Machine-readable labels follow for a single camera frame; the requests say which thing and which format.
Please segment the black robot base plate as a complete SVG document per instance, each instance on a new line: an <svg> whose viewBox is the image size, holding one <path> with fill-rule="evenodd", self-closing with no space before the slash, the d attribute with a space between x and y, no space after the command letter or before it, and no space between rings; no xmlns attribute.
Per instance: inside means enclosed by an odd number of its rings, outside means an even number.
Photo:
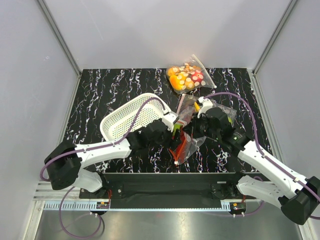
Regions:
<svg viewBox="0 0 320 240"><path fill-rule="evenodd" d="M110 200L115 211L214 211L244 199L236 184L245 173L107 173L101 193L80 189L84 200Z"/></svg>

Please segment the clear red-zip bag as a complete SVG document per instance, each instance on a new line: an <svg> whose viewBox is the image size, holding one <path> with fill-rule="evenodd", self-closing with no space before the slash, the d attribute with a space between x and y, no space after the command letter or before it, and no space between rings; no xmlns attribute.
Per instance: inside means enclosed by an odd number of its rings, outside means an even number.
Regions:
<svg viewBox="0 0 320 240"><path fill-rule="evenodd" d="M175 149L170 148L169 151L176 166L185 163L206 140L205 136L194 138L191 133L186 133L183 130L183 127L191 122L194 113L196 113L194 107L186 107L179 113L179 120L174 124L172 139L177 140L178 145Z"/></svg>

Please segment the green fake apple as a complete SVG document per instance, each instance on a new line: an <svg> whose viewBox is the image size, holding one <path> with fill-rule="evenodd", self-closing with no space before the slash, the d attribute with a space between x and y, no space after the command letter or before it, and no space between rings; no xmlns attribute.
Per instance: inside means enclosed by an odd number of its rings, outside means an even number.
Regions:
<svg viewBox="0 0 320 240"><path fill-rule="evenodd" d="M183 127L184 127L184 125L181 122L177 122L174 124L173 130L176 131L176 130L181 129Z"/></svg>

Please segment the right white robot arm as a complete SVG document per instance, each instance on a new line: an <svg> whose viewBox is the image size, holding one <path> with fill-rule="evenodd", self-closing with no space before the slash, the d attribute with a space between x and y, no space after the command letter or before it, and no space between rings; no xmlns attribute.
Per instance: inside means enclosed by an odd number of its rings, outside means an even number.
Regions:
<svg viewBox="0 0 320 240"><path fill-rule="evenodd" d="M292 222L304 225L320 204L320 180L297 173L263 149L245 130L235 128L220 108L193 114L184 131L194 138L211 139L238 159L246 162L269 181L262 182L248 175L227 185L228 195L252 196L279 208Z"/></svg>

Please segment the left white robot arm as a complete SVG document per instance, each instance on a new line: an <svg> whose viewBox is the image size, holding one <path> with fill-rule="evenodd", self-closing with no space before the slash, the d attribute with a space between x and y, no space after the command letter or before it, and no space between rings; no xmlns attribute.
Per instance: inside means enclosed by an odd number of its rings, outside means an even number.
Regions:
<svg viewBox="0 0 320 240"><path fill-rule="evenodd" d="M181 143L180 130L169 130L157 119L113 141L88 145L63 141L45 158L44 166L53 190L78 187L103 198L108 193L107 182L99 173L88 171L88 166L125 159L158 145L175 151Z"/></svg>

